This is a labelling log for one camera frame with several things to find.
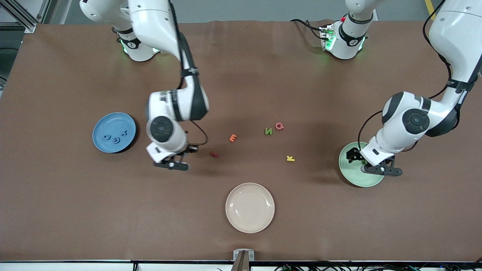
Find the table surface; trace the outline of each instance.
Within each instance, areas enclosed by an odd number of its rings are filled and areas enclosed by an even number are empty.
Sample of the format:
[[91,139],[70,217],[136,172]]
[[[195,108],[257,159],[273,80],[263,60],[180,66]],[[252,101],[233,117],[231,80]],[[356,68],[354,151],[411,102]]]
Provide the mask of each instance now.
[[[341,149],[391,95],[444,86],[421,26],[374,22],[360,54],[341,61],[295,23],[181,25],[211,104],[199,121],[209,143],[185,158],[188,172],[154,167],[145,150],[146,101],[177,86],[174,57],[131,61],[109,26],[37,26],[0,101],[0,259],[224,259],[240,247],[258,260],[477,259],[480,84],[459,128],[397,155],[403,176],[357,188],[338,169]],[[137,120],[139,138],[102,153],[92,129],[116,111]],[[285,129],[265,135],[277,122]],[[375,118],[362,140],[381,127]],[[276,205],[255,234],[225,214],[245,182],[265,186]]]

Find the black circular joint cap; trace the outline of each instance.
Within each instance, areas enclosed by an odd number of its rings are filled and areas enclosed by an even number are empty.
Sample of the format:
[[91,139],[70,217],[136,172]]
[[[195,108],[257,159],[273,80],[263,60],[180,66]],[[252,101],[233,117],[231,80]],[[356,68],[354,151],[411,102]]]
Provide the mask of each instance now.
[[409,109],[402,116],[405,130],[413,135],[424,132],[430,125],[427,113],[420,109]]
[[173,134],[174,126],[170,119],[167,117],[161,116],[156,117],[150,125],[150,133],[154,139],[157,141],[164,143]]

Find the plate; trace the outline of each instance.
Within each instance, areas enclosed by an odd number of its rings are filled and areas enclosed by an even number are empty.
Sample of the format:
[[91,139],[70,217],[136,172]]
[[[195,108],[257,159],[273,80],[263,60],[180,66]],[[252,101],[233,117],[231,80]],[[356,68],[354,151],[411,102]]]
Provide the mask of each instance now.
[[[361,148],[365,146],[365,142],[360,142]],[[380,183],[383,179],[383,176],[362,172],[361,167],[363,166],[363,163],[361,161],[353,161],[348,163],[347,151],[352,148],[358,148],[358,142],[353,142],[346,145],[343,150],[341,150],[340,156],[338,157],[338,165],[340,166],[343,176],[350,183],[359,187],[372,187]]]
[[116,153],[130,146],[135,133],[135,122],[131,116],[121,112],[110,113],[95,125],[92,141],[100,151]]
[[238,185],[226,200],[226,216],[239,231],[264,230],[274,216],[274,201],[269,191],[256,183]]

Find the gray floor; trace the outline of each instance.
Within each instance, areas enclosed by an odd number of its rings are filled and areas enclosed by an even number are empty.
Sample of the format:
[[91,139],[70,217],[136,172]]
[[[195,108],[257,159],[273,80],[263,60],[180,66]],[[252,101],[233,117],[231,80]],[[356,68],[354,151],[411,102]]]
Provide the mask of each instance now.
[[[441,0],[433,0],[434,6]],[[210,21],[317,21],[339,19],[346,13],[344,0],[173,0],[180,23]],[[424,0],[387,0],[377,7],[379,20],[425,20]],[[92,24],[79,7],[79,0],[57,0],[50,12],[55,24]],[[22,31],[0,31],[0,48],[19,48]],[[0,50],[0,75],[8,77],[15,50]]]

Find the blue plate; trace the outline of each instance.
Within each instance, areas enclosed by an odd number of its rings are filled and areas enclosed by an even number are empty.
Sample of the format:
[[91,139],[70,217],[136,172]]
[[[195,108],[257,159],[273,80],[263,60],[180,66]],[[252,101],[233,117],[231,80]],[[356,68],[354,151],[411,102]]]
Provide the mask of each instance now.
[[130,146],[136,132],[135,122],[126,113],[110,113],[97,122],[92,141],[101,151],[120,152]]

